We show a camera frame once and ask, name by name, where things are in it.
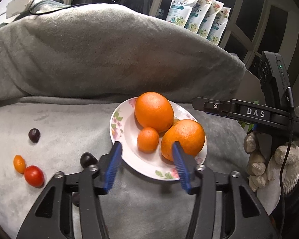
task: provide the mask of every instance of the fleece cloth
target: fleece cloth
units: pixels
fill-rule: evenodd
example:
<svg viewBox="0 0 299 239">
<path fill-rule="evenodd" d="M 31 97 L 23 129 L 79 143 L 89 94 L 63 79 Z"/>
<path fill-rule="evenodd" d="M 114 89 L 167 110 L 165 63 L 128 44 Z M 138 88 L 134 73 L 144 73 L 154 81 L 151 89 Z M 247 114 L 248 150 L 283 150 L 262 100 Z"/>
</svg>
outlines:
<svg viewBox="0 0 299 239">
<path fill-rule="evenodd" d="M 36 10 L 53 10 L 42 3 Z M 0 100 L 107 99 L 156 91 L 176 103 L 233 98 L 244 64 L 199 35 L 121 5 L 26 16 L 0 28 Z"/>
<path fill-rule="evenodd" d="M 48 97 L 0 102 L 0 225 L 12 239 L 42 191 L 28 185 L 14 170 L 14 156 L 20 154 L 27 165 L 40 167 L 45 183 L 57 171 L 80 172 L 82 153 L 100 158 L 112 146 L 109 121 L 118 104 L 95 102 L 99 103 Z M 180 105 L 205 129 L 208 152 L 204 164 L 217 172 L 237 170 L 247 177 L 248 155 L 243 149 L 246 133 L 238 122 L 196 111 L 191 104 Z M 41 132 L 37 144 L 28 138 L 34 127 Z M 194 199 L 179 182 L 144 177 L 124 162 L 113 189 L 100 197 L 111 239 L 185 238 Z M 78 213 L 73 207 L 75 238 L 81 239 Z M 218 234 L 220 222 L 216 217 Z"/>
</svg>

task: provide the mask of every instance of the white power adapter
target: white power adapter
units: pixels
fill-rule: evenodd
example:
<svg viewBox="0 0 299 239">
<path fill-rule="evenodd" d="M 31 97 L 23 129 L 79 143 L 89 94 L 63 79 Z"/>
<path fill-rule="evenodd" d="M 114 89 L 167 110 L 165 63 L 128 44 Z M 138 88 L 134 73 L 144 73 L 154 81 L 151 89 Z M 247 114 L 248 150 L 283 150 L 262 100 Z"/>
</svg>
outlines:
<svg viewBox="0 0 299 239">
<path fill-rule="evenodd" d="M 11 2 L 9 2 L 6 7 L 6 19 L 28 10 L 32 1 L 33 0 L 12 0 Z M 42 0 L 35 0 L 33 1 L 32 5 L 36 5 L 40 1 Z"/>
</svg>

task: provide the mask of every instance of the floral plate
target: floral plate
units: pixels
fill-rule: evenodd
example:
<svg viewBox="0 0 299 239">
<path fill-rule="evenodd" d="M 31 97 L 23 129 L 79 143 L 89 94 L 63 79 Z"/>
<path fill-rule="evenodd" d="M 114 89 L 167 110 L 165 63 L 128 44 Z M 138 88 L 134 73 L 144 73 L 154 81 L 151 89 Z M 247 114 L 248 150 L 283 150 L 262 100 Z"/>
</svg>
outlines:
<svg viewBox="0 0 299 239">
<path fill-rule="evenodd" d="M 154 153 L 145 154 L 137 149 L 137 136 L 143 128 L 137 122 L 134 115 L 136 99 L 137 97 L 124 101 L 113 112 L 110 121 L 112 142 L 120 141 L 122 143 L 122 159 L 137 172 L 157 180 L 179 180 L 173 162 L 166 160 L 161 154 L 161 135 L 159 145 Z M 170 101 L 170 103 L 176 118 L 179 120 L 192 119 L 197 121 L 187 110 L 174 102 Z M 207 142 L 205 138 L 203 149 L 195 157 L 197 163 L 203 163 L 206 154 Z"/>
</svg>

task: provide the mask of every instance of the white refill pouch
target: white refill pouch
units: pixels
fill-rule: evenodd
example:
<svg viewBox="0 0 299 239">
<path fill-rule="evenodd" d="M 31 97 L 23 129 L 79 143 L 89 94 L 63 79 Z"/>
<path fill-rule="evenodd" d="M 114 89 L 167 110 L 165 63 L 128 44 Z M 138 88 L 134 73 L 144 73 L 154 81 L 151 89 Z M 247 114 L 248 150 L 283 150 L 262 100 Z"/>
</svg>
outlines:
<svg viewBox="0 0 299 239">
<path fill-rule="evenodd" d="M 224 4 L 222 2 L 218 2 L 216 0 L 212 1 L 210 8 L 208 9 L 201 25 L 198 28 L 198 35 L 207 38 L 214 19 L 216 18 L 216 14 L 222 9 L 223 5 Z"/>
<path fill-rule="evenodd" d="M 223 7 L 222 10 L 217 13 L 216 18 L 211 26 L 208 33 L 207 39 L 218 45 L 220 38 L 225 30 L 228 22 L 228 15 L 230 12 L 230 7 Z"/>
<path fill-rule="evenodd" d="M 198 0 L 172 0 L 166 21 L 184 27 L 197 1 Z"/>
<path fill-rule="evenodd" d="M 189 15 L 185 28 L 197 33 L 200 24 L 211 6 L 211 3 L 212 0 L 198 0 Z"/>
</svg>

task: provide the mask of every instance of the screw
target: screw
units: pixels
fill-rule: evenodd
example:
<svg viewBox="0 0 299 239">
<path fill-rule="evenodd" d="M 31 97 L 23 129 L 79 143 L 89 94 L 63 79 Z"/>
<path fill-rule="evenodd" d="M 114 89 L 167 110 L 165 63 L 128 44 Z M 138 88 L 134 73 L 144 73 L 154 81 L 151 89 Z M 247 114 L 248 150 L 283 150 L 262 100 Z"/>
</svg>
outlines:
<svg viewBox="0 0 299 239">
<path fill-rule="evenodd" d="M 88 169 L 89 169 L 90 171 L 97 171 L 97 170 L 98 170 L 98 166 L 97 166 L 96 164 L 92 164 L 92 165 L 90 165 L 90 166 L 88 167 Z"/>
<path fill-rule="evenodd" d="M 54 175 L 55 178 L 62 178 L 63 176 L 64 176 L 63 172 L 56 172 Z"/>
<path fill-rule="evenodd" d="M 238 178 L 238 177 L 240 176 L 240 172 L 238 172 L 238 171 L 233 171 L 233 172 L 231 173 L 231 176 L 233 176 L 234 178 Z"/>
<path fill-rule="evenodd" d="M 196 169 L 199 170 L 199 171 L 203 171 L 203 170 L 205 170 L 205 168 L 206 168 L 206 166 L 203 165 L 203 164 L 197 164 L 196 165 Z"/>
</svg>

